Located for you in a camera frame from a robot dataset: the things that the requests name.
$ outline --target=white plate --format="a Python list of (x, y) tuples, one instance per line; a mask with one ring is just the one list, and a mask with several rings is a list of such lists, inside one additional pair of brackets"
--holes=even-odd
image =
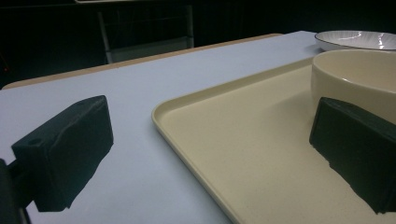
[(315, 35), (324, 50), (376, 49), (396, 50), (396, 35), (370, 31), (327, 31)]

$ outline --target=beige tray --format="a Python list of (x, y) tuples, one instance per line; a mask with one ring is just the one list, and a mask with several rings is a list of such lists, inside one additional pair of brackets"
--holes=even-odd
[(311, 61), (169, 100), (153, 121), (235, 223), (396, 223), (309, 144)]

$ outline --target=table surface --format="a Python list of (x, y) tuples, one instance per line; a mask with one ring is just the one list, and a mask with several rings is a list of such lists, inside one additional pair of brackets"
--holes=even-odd
[(180, 95), (311, 58), (321, 53), (314, 35), (300, 31), (111, 64), (0, 91), (0, 158), (6, 163), (15, 160), (13, 143), (71, 104), (96, 95), (108, 100), (110, 152), (69, 209), (39, 213), (31, 203), (32, 222), (230, 223), (158, 133), (151, 112)]

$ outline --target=beige bowl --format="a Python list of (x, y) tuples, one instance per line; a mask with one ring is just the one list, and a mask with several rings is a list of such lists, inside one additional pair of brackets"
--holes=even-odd
[(315, 108), (325, 96), (357, 105), (396, 124), (396, 52), (339, 49), (312, 62)]

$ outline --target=black object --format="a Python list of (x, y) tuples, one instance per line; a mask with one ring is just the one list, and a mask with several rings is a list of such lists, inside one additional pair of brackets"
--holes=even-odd
[(396, 212), (395, 124), (323, 97), (309, 142), (377, 214)]
[[(19, 208), (33, 200), (39, 212), (62, 211), (84, 189), (112, 145), (104, 95), (70, 105), (12, 145), (16, 160), (7, 167), (9, 195)], [(7, 174), (1, 175), (7, 180)]]
[(13, 185), (6, 162), (0, 159), (0, 223), (30, 223), (26, 210), (18, 205)]

